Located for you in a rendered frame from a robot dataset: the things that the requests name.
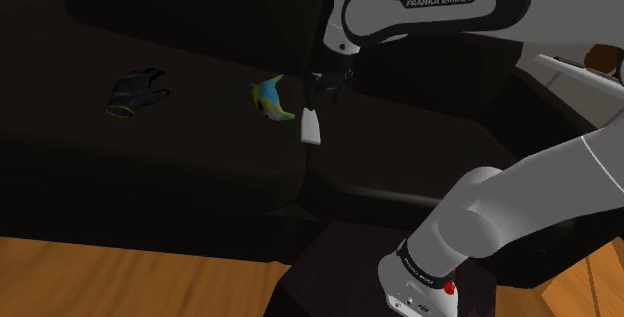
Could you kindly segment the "white flat wedge-shaped object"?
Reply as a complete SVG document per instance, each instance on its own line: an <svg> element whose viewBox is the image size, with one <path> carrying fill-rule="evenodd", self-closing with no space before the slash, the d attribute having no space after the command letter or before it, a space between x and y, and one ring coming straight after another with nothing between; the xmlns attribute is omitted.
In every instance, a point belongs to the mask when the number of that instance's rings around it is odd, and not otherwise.
<svg viewBox="0 0 624 317"><path fill-rule="evenodd" d="M302 110L301 141L312 145L321 144L320 124L315 110Z"/></svg>

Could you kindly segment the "white side table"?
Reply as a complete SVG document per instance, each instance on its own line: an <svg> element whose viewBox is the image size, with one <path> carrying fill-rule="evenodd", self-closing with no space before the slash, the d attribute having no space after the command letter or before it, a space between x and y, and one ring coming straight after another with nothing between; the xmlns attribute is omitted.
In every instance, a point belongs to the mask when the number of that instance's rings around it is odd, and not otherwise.
<svg viewBox="0 0 624 317"><path fill-rule="evenodd" d="M600 56L605 57L606 55L609 56L608 61L613 62L614 65L612 74L604 73L588 66L587 60L579 63L567 58L544 54L536 55L534 60L556 71L556 74L546 84L547 88L560 75L567 75L622 101L622 107L601 125L601 127L605 127L624 116L624 49L597 44L586 54L586 57L592 59L597 59Z"/></svg>

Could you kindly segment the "black glove with yellow cuff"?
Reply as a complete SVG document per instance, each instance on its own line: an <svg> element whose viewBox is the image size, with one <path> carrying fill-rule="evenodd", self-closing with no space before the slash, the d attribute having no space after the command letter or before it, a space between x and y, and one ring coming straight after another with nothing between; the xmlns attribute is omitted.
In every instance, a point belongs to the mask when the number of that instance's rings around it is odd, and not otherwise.
<svg viewBox="0 0 624 317"><path fill-rule="evenodd" d="M113 117L129 119L135 117L140 108L165 100L170 95L169 90L152 89L152 83L164 74L164 71L155 68L127 73L114 84L105 112Z"/></svg>

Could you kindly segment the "blue and yellow fish toy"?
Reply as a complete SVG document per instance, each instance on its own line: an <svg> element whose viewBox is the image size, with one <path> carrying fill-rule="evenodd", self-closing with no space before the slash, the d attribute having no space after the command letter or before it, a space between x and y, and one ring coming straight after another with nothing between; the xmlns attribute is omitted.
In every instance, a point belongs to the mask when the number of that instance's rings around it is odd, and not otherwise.
<svg viewBox="0 0 624 317"><path fill-rule="evenodd" d="M283 78L283 74L264 80L260 83L252 83L253 102L259 113L272 121L294 120L293 113L285 111L280 103L277 91L277 83Z"/></svg>

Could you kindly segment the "dark robot stand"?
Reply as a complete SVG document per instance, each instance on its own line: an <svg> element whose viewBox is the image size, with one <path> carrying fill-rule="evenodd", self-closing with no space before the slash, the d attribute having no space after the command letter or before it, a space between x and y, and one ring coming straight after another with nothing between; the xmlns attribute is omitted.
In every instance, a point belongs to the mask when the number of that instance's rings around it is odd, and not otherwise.
<svg viewBox="0 0 624 317"><path fill-rule="evenodd" d="M263 317L402 317L378 279L405 230L333 221L275 286Z"/></svg>

